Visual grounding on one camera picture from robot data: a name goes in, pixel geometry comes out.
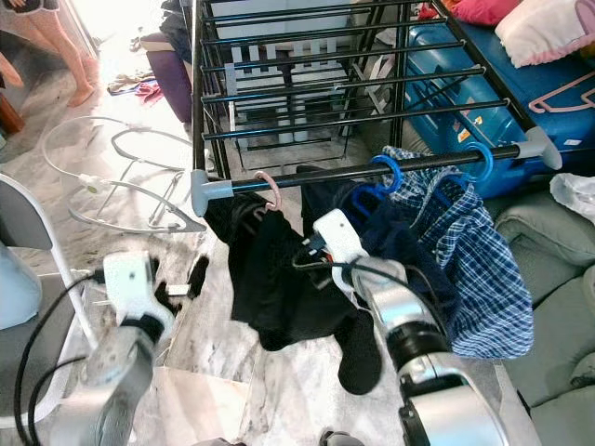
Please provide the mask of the black garment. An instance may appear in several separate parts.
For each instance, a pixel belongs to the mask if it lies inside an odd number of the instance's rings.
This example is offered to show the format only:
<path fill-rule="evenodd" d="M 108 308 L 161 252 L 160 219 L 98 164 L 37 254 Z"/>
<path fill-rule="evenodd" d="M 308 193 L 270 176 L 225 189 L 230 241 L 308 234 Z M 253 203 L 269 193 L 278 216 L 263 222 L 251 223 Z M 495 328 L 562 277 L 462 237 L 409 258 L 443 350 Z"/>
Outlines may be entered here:
<path fill-rule="evenodd" d="M 229 246 L 231 319 L 257 333 L 265 351 L 332 336 L 339 344 L 338 381 L 365 395 L 381 381 L 381 353 L 369 311 L 354 305 L 330 271 L 298 270 L 306 249 L 302 235 L 281 211 L 254 192 L 208 201 L 205 221 Z"/>

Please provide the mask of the salmon red plastic hanger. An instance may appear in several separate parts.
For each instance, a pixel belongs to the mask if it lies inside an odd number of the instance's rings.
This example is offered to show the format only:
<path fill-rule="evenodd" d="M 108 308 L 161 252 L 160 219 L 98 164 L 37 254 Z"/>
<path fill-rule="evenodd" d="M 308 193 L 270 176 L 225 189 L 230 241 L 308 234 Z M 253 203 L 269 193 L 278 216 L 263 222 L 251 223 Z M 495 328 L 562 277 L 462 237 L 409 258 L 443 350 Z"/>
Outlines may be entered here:
<path fill-rule="evenodd" d="M 272 211 L 280 211 L 281 204 L 284 203 L 284 197 L 280 192 L 280 188 L 277 187 L 275 181 L 268 173 L 264 173 L 264 171 L 255 171 L 255 178 L 260 179 L 260 181 L 264 181 L 271 187 L 272 197 L 271 199 L 265 200 L 265 204 L 262 208 L 256 209 L 255 216 L 262 219 L 265 214 Z"/>

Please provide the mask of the blue plastic hanger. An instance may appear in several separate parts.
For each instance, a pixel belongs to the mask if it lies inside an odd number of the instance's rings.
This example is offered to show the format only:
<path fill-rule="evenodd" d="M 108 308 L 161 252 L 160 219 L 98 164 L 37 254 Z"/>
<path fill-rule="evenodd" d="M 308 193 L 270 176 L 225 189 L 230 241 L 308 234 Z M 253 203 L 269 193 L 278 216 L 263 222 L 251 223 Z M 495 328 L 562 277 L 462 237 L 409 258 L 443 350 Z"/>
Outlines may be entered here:
<path fill-rule="evenodd" d="M 492 146 L 480 143 L 480 141 L 471 141 L 464 145 L 467 151 L 476 151 L 481 155 L 479 162 L 472 163 L 468 169 L 470 182 L 482 183 L 493 174 L 495 166 L 495 157 L 492 153 Z"/>
<path fill-rule="evenodd" d="M 403 184 L 403 171 L 398 162 L 388 154 L 376 154 L 371 157 L 371 162 L 381 163 L 390 168 L 391 182 L 384 186 L 384 182 L 361 183 L 350 195 L 349 208 L 356 211 L 360 216 L 370 216 L 371 212 L 382 204 L 392 192 L 398 191 Z"/>

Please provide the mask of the dark navy garment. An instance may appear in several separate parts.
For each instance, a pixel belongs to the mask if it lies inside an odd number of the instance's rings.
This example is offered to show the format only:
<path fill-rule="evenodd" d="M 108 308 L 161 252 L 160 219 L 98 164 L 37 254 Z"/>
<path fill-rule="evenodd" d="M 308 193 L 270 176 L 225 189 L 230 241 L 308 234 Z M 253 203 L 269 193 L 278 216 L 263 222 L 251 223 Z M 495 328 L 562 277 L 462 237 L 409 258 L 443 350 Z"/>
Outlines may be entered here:
<path fill-rule="evenodd" d="M 412 220 L 401 216 L 395 202 L 369 183 L 348 186 L 345 196 L 340 199 L 340 207 L 360 234 L 363 247 L 370 255 L 400 262 L 405 271 L 412 273 L 406 282 L 429 299 L 428 306 L 435 321 L 447 332 L 446 339 L 454 340 L 449 332 L 452 315 L 457 309 L 457 288 L 430 250 L 417 240 Z"/>

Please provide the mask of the black metal drying rack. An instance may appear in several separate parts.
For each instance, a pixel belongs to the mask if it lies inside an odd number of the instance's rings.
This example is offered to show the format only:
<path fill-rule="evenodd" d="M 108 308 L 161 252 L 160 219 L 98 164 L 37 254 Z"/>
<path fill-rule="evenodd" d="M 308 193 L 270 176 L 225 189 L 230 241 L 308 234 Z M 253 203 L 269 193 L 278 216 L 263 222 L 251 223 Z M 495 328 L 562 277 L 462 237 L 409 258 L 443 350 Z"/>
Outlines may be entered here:
<path fill-rule="evenodd" d="M 217 62 L 224 50 L 231 50 L 234 47 L 257 47 L 266 46 L 273 42 L 288 42 L 294 46 L 300 41 L 311 41 L 316 37 L 339 37 L 352 33 L 369 34 L 373 30 L 403 29 L 407 22 L 383 22 L 381 13 L 390 7 L 405 7 L 415 3 L 430 3 L 441 14 L 439 21 L 449 26 L 455 34 L 459 46 L 462 46 L 472 59 L 477 62 L 477 67 L 459 72 L 459 76 L 467 78 L 473 75 L 480 75 L 493 86 L 496 92 L 502 95 L 507 93 L 507 87 L 500 78 L 489 73 L 488 60 L 484 58 L 479 50 L 464 37 L 459 22 L 451 16 L 443 7 L 441 0 L 371 0 L 370 3 L 344 3 L 343 5 L 328 6 L 307 6 L 301 8 L 275 9 L 275 11 L 259 11 L 226 14 L 217 16 L 214 14 L 213 5 L 224 3 L 243 3 L 245 0 L 194 0 L 192 9 L 192 131 L 195 133 L 194 167 L 191 173 L 192 209 L 199 216 L 203 216 L 207 209 L 208 201 L 224 199 L 237 194 L 247 192 L 268 190 L 270 187 L 260 179 L 242 179 L 232 181 L 229 178 L 229 167 L 226 163 L 226 140 L 239 138 L 255 138 L 267 135 L 282 135 L 282 133 L 297 133 L 307 130 L 318 130 L 318 128 L 346 127 L 362 123 L 390 122 L 391 139 L 398 139 L 401 131 L 401 123 L 408 116 L 425 116 L 438 113 L 437 108 L 425 108 L 425 110 L 408 110 L 405 108 L 403 98 L 404 87 L 414 82 L 428 81 L 430 76 L 404 76 L 375 78 L 375 80 L 352 82 L 352 84 L 335 84 L 333 89 L 361 89 L 363 86 L 371 85 L 394 85 L 398 93 L 392 103 L 390 113 L 383 111 L 373 115 L 361 115 L 357 118 L 349 118 L 341 113 L 339 119 L 333 122 L 309 122 L 308 124 L 274 126 L 260 128 L 260 130 L 235 130 L 217 133 L 214 127 L 219 124 L 217 116 L 207 116 L 205 108 L 213 105 L 225 105 L 227 115 L 233 116 L 231 111 L 232 102 L 242 95 L 234 97 L 227 93 L 227 81 L 229 73 L 235 69 L 269 67 L 269 65 L 300 64 L 302 62 L 340 62 L 341 64 L 352 63 L 355 59 L 366 59 L 366 57 L 392 55 L 396 58 L 399 68 L 404 66 L 404 54 L 416 52 L 417 46 L 406 46 L 399 43 L 392 48 L 374 50 L 370 41 L 362 43 L 360 51 L 337 51 L 331 54 L 302 57 L 284 57 L 283 59 L 265 59 L 263 62 Z M 289 22 L 310 19 L 323 19 L 335 16 L 356 16 L 361 12 L 368 12 L 369 19 L 365 25 L 354 27 L 335 27 L 324 31 L 301 31 L 301 33 L 271 33 L 263 35 L 247 35 L 246 37 L 221 38 L 218 30 L 221 27 L 242 27 L 246 25 L 268 24 L 268 22 Z M 560 152 L 554 146 L 548 136 L 541 128 L 533 126 L 532 119 L 524 111 L 524 107 L 513 103 L 506 98 L 494 102 L 497 107 L 507 107 L 513 113 L 524 130 L 526 139 L 506 146 L 493 146 L 492 153 L 496 160 L 540 160 L 549 169 L 560 170 L 562 158 Z M 458 166 L 479 162 L 481 155 L 476 151 L 461 151 L 450 154 L 432 154 L 416 158 L 416 160 L 396 161 L 401 169 L 422 170 L 428 167 Z M 366 178 L 373 176 L 391 175 L 390 168 L 382 163 L 365 163 L 360 165 L 336 167 L 336 169 L 319 171 L 319 173 L 293 174 L 276 176 L 276 182 L 280 190 L 284 188 L 302 186 L 325 181 L 346 181 L 346 179 Z"/>

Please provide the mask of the white plastic stool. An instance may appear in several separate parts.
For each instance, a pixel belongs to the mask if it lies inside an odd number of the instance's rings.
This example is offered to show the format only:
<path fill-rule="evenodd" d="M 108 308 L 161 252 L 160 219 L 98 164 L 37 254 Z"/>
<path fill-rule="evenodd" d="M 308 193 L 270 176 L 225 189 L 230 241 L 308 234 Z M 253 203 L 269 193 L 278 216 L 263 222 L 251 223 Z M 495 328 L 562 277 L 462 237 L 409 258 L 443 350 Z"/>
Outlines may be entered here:
<path fill-rule="evenodd" d="M 343 111 L 345 92 L 332 86 L 348 80 L 338 62 L 235 69 L 227 93 L 242 98 L 232 102 L 232 128 L 308 124 L 315 113 Z"/>

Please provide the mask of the light blue cushion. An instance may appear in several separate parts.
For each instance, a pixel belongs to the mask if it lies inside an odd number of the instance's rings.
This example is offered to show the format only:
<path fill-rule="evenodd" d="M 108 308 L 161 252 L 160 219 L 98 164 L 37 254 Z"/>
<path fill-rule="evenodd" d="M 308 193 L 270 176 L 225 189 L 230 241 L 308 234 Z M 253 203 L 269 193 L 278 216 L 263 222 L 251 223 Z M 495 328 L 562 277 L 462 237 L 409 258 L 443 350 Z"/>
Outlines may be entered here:
<path fill-rule="evenodd" d="M 42 302 L 41 279 L 9 247 L 0 249 L 0 330 L 37 316 Z"/>

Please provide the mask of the blue plaid shirt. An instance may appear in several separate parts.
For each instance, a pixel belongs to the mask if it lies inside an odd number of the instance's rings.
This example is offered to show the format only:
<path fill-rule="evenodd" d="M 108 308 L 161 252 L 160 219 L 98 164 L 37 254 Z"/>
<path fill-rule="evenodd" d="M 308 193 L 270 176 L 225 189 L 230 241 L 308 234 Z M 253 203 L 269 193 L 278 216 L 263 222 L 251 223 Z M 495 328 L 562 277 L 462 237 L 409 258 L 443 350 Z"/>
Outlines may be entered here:
<path fill-rule="evenodd" d="M 457 290 L 443 311 L 452 351 L 479 360 L 530 351 L 530 290 L 468 175 L 454 166 L 404 170 L 390 204 Z"/>

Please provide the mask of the colourful clothes heap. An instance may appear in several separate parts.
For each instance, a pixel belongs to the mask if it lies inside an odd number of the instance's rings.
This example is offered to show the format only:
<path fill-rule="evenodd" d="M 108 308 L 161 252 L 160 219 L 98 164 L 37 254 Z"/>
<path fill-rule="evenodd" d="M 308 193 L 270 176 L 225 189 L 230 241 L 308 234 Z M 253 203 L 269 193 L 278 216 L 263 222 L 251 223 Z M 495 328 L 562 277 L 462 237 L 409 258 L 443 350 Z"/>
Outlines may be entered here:
<path fill-rule="evenodd" d="M 107 84 L 106 89 L 110 95 L 135 94 L 148 106 L 154 105 L 165 97 L 156 76 L 152 73 L 132 73 L 132 75 L 120 73 Z"/>

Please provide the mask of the blue hard suitcase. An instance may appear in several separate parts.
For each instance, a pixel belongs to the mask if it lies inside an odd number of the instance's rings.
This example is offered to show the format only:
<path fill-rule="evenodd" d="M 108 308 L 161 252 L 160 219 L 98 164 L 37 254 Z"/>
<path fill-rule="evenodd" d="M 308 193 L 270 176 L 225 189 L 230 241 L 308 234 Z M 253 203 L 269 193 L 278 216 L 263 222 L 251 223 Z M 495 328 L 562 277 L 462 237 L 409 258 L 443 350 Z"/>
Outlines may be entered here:
<path fill-rule="evenodd" d="M 595 108 L 586 107 L 582 100 L 589 92 L 595 101 L 595 65 L 570 55 L 515 68 L 494 31 L 468 24 L 460 30 L 488 60 L 489 73 L 500 78 L 507 93 L 496 92 L 483 76 L 459 76 L 476 62 L 458 45 L 449 26 L 411 27 L 407 42 L 417 46 L 417 51 L 409 52 L 405 72 L 430 79 L 409 85 L 404 103 L 412 110 L 438 110 L 413 119 L 422 139 L 434 151 L 455 151 L 469 143 L 506 146 L 524 141 L 522 124 L 509 108 L 494 105 L 506 98 L 523 106 L 533 126 L 551 139 L 560 152 L 564 173 L 595 176 Z"/>

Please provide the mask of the grey green sofa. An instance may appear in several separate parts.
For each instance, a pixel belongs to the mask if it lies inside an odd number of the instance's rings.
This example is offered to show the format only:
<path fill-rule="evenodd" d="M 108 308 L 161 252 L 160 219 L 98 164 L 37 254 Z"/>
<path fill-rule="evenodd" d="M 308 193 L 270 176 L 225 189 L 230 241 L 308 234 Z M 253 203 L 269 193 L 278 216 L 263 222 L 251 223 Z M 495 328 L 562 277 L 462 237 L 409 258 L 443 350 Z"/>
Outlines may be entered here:
<path fill-rule="evenodd" d="M 530 290 L 533 345 L 505 361 L 543 446 L 595 446 L 595 222 L 547 190 L 487 205 Z"/>

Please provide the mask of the brown wooden furniture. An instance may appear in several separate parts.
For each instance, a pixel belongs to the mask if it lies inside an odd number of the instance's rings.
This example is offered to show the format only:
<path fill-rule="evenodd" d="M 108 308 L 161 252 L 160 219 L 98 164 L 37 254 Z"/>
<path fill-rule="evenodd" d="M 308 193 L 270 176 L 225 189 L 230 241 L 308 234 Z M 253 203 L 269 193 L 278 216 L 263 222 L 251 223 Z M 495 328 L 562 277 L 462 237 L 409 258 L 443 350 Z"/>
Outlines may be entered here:
<path fill-rule="evenodd" d="M 3 89 L 0 98 L 1 127 L 3 127 L 3 131 L 8 135 L 17 135 L 25 126 L 24 119 L 18 114 L 16 107 L 8 101 L 6 92 L 9 88 L 13 88 L 13 86 L 23 86 L 24 81 L 21 80 L 16 68 L 8 62 L 4 54 L 0 54 L 0 75 L 0 86 Z"/>

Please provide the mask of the dark teal clothing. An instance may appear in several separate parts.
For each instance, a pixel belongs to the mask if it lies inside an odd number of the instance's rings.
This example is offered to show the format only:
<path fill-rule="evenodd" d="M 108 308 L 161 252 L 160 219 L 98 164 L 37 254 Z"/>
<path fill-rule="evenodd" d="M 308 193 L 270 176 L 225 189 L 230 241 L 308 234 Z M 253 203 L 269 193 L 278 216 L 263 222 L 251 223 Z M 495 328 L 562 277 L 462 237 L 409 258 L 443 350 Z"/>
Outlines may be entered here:
<path fill-rule="evenodd" d="M 173 52 L 184 64 L 194 63 L 192 51 L 192 16 L 194 0 L 163 0 L 160 31 L 173 47 Z"/>

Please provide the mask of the red cushion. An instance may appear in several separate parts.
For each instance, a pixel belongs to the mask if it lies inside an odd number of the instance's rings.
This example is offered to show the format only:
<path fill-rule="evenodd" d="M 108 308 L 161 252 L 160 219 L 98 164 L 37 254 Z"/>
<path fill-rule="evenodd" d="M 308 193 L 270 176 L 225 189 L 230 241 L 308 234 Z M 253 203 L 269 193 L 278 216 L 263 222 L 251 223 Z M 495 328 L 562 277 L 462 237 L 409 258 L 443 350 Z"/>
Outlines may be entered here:
<path fill-rule="evenodd" d="M 452 16 L 465 24 L 494 27 L 522 0 L 443 0 Z"/>

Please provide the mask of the white pink pillow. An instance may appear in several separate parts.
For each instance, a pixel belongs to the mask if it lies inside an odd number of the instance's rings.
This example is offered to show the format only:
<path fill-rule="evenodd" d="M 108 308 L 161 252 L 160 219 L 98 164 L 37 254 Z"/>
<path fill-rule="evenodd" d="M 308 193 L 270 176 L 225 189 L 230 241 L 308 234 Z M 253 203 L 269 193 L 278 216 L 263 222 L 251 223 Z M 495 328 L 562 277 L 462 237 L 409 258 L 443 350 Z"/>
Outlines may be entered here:
<path fill-rule="evenodd" d="M 562 59 L 595 44 L 595 0 L 522 0 L 495 34 L 515 68 Z"/>

